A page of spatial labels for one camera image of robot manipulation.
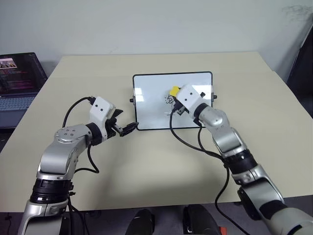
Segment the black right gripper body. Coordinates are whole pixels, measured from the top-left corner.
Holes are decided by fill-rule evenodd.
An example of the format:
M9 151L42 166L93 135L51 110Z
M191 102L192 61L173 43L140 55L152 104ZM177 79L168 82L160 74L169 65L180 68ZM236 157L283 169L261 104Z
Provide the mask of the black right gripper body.
M176 102L174 105L174 111L177 112L179 115L182 115L184 112L189 113L186 107L181 104L180 102Z

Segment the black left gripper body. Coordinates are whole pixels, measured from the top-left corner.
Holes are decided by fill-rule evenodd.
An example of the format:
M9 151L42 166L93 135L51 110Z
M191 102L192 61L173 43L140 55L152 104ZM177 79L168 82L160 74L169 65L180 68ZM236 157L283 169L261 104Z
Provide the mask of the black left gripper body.
M117 124L115 117L107 119L105 122L105 129L107 131L107 139L110 139L116 135L122 136L123 129Z

